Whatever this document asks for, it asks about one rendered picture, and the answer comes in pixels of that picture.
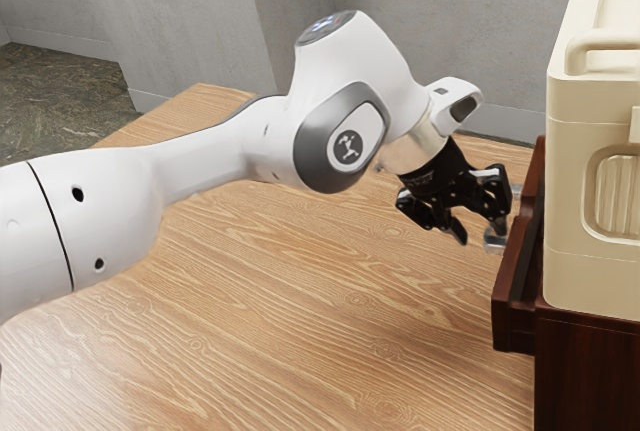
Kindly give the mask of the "dark wood cabinet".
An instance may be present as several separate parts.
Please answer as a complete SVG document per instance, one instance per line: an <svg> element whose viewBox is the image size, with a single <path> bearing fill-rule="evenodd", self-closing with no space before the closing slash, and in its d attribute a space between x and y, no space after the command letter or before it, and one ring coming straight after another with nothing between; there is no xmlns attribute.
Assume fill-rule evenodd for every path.
<svg viewBox="0 0 640 431"><path fill-rule="evenodd" d="M534 431L640 431L640 322L534 300Z"/></svg>

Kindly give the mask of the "cream box with lid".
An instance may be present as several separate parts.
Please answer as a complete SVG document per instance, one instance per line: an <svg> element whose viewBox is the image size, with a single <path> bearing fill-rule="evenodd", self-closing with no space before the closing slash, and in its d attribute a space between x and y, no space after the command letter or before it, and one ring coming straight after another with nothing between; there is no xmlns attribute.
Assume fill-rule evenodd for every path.
<svg viewBox="0 0 640 431"><path fill-rule="evenodd" d="M547 69L543 295L640 322L640 0L569 0Z"/></svg>

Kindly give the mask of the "dark wood drawer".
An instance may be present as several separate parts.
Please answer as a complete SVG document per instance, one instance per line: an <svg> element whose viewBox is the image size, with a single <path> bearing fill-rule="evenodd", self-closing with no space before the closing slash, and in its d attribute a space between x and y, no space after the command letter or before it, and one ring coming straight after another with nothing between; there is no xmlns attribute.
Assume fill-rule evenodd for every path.
<svg viewBox="0 0 640 431"><path fill-rule="evenodd" d="M501 352L535 354L535 309L542 282L544 186L525 189L519 214L509 235L497 236L489 227L484 248L501 262L491 293L493 348Z"/></svg>

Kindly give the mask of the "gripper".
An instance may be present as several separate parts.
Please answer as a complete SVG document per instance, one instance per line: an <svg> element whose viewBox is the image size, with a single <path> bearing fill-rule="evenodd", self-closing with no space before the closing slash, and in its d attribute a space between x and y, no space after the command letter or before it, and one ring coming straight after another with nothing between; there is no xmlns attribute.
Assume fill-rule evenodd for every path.
<svg viewBox="0 0 640 431"><path fill-rule="evenodd" d="M483 216L497 236L506 237L507 217L513 202L506 168L495 163L484 169L473 169L453 137L447 138L444 147L428 163L398 176L405 188L398 192L395 207L422 229L438 229L465 246L466 229L438 197L428 198L427 203L416 198L437 194L462 176L471 177L470 210Z"/></svg>

